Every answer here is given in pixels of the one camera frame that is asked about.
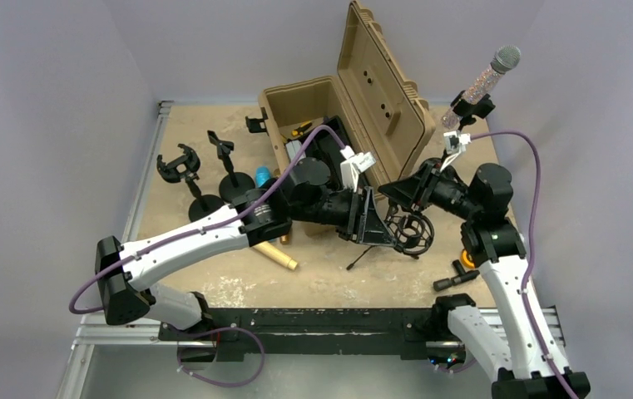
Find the black tripod shock-mount stand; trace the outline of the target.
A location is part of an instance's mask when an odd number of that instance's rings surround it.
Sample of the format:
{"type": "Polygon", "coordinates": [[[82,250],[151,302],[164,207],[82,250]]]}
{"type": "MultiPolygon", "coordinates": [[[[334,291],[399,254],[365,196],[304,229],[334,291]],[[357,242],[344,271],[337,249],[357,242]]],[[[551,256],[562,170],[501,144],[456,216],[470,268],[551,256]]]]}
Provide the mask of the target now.
{"type": "MultiPolygon", "coordinates": [[[[395,252],[406,255],[412,259],[426,253],[433,244],[435,229],[430,219],[420,212],[406,212],[396,205],[388,203],[388,209],[383,222],[388,226],[395,240],[393,249],[395,252]]],[[[371,249],[383,246],[366,245],[367,248],[346,269],[350,271],[355,264],[371,249]]]]}

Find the cream yellow microphone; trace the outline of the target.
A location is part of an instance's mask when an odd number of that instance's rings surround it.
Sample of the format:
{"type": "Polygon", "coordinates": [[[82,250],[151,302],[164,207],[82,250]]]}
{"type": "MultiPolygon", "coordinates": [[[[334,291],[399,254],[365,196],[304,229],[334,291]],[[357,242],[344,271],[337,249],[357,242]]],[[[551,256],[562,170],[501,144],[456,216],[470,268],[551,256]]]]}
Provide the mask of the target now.
{"type": "Polygon", "coordinates": [[[288,270],[294,271],[299,266],[298,261],[269,242],[258,243],[252,249],[288,270]]]}

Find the blue microphone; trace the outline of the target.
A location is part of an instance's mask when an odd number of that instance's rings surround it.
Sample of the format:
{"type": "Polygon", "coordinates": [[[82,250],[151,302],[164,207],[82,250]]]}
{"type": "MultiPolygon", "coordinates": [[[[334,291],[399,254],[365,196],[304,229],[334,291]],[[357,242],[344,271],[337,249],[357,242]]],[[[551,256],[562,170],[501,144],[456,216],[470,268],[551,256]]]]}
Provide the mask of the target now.
{"type": "Polygon", "coordinates": [[[255,184],[257,188],[266,189],[274,178],[267,166],[260,166],[255,170],[255,184]]]}

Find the black round-base mic stand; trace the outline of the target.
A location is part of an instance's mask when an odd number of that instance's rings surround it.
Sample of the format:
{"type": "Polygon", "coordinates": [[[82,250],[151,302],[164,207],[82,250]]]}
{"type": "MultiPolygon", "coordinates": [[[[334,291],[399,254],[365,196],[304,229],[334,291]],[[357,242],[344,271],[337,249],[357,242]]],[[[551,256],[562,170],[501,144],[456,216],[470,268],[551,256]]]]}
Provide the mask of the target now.
{"type": "Polygon", "coordinates": [[[235,149],[235,143],[222,140],[214,131],[207,131],[209,142],[215,146],[217,158],[222,162],[226,176],[219,183],[219,195],[225,202],[231,202],[246,191],[256,187],[255,181],[250,175],[235,170],[230,158],[235,149]]]}

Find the black shock-mount desk stand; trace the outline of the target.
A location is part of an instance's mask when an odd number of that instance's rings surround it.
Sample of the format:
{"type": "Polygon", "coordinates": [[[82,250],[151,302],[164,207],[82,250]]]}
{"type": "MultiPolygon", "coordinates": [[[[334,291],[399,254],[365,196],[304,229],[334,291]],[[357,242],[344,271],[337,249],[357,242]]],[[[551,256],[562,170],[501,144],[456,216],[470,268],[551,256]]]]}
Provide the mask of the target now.
{"type": "Polygon", "coordinates": [[[188,209],[188,217],[190,222],[196,222],[219,210],[225,202],[218,195],[204,194],[197,184],[201,162],[195,150],[181,143],[177,146],[182,150],[182,155],[165,162],[163,155],[159,154],[156,157],[156,170],[167,183],[186,184],[194,198],[188,209]]]}

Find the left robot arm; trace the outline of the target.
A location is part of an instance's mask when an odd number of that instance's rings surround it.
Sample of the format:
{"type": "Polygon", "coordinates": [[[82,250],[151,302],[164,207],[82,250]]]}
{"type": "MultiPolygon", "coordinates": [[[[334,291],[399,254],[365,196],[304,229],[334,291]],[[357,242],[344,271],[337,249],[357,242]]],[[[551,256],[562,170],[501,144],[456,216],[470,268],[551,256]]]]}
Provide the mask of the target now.
{"type": "Polygon", "coordinates": [[[152,318],[200,340],[211,329],[205,297],[181,292],[161,280],[202,260],[254,247],[287,234],[294,221],[333,226],[346,241],[395,247],[378,216],[373,190],[359,184],[368,161],[355,156],[342,164],[343,183],[331,190],[330,168],[306,157],[263,186],[249,189],[230,203],[190,224],[144,241],[102,239],[96,249],[97,286],[109,325],[152,318]]]}

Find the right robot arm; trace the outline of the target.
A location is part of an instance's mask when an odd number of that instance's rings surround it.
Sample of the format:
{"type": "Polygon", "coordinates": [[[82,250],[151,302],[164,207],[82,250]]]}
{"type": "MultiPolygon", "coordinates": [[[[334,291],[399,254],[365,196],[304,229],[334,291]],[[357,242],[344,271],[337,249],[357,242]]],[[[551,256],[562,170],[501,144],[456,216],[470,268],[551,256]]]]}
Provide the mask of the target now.
{"type": "Polygon", "coordinates": [[[504,333],[496,333],[462,294],[437,300],[430,326],[439,337],[454,335],[462,341],[489,377],[492,397],[588,396],[587,375],[571,370],[530,281],[531,243],[507,217],[513,195],[507,169],[480,165],[471,182],[463,185],[427,163],[378,191],[407,212],[434,205],[462,220],[463,247],[492,294],[504,333]]]}

